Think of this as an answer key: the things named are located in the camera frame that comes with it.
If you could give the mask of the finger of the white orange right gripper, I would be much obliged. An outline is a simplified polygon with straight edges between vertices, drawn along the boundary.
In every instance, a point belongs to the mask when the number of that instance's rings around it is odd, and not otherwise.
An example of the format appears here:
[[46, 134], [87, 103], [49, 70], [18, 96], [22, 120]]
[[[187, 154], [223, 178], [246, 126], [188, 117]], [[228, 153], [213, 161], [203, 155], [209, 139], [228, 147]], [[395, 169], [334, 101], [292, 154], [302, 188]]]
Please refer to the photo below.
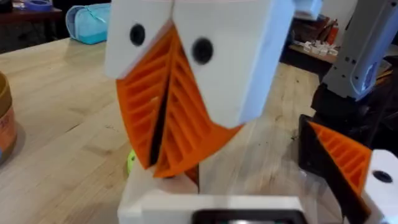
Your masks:
[[172, 1], [111, 3], [105, 74], [116, 91], [127, 135], [148, 169], [157, 162], [172, 61]]
[[196, 167], [262, 114], [294, 14], [293, 0], [174, 2], [156, 177]]

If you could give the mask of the white orange left gripper right finger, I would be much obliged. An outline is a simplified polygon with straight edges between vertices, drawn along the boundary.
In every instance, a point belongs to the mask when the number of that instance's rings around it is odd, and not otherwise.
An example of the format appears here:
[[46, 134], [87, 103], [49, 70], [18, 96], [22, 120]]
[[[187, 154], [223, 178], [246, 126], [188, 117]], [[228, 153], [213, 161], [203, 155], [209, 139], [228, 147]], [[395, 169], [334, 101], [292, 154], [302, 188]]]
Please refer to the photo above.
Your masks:
[[345, 223], [397, 223], [397, 157], [301, 115], [298, 165], [322, 177]]

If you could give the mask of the bare white left gripper left finger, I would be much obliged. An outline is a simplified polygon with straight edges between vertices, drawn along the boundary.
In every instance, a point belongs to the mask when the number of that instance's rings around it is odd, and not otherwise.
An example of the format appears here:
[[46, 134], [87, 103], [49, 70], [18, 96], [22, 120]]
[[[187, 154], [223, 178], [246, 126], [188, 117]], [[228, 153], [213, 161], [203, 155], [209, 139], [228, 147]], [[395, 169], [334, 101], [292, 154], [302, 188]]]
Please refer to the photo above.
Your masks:
[[132, 204], [146, 194], [197, 194], [198, 186], [187, 175], [155, 178], [154, 167], [144, 169], [139, 161], [127, 166], [129, 175], [121, 198], [121, 204]]

